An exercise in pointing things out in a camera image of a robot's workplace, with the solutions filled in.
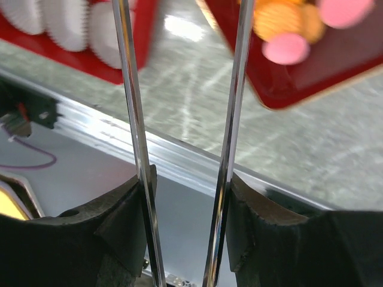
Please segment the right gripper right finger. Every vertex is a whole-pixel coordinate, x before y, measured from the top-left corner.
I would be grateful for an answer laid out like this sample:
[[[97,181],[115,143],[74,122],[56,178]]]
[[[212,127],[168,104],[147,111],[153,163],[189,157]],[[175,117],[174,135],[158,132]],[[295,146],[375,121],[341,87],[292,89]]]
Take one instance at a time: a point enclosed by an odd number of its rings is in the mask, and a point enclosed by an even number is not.
[[[290,211],[234,176],[226,227],[238,286],[381,286],[382,213]]]

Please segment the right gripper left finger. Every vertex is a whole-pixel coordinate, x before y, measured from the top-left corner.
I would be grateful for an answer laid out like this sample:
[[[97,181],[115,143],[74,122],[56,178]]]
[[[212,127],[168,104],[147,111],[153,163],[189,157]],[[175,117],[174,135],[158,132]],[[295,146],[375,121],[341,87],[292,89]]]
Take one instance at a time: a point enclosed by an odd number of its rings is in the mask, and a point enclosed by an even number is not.
[[[147,240],[137,177],[57,217],[1,216],[2,286],[133,286]]]

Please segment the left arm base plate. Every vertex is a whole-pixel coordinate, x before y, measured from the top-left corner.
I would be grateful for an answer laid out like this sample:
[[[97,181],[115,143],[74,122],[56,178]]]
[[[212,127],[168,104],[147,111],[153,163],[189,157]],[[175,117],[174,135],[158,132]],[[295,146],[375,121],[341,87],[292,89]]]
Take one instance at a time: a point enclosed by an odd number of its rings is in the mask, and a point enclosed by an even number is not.
[[[28,138],[32,123],[53,129],[61,116],[57,105],[51,96],[1,78],[1,127],[11,136]]]

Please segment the metal tongs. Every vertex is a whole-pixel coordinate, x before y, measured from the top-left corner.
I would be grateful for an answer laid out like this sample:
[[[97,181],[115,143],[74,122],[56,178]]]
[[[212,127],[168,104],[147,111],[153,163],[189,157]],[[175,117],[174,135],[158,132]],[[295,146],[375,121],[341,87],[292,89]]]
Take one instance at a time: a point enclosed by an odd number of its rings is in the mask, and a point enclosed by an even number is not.
[[[140,189],[145,195],[143,214],[152,278],[155,286],[166,286],[129,3],[128,1],[113,1],[112,4],[137,176]],[[218,285],[255,4],[255,1],[242,1],[240,6],[224,142],[218,171],[203,286]]]

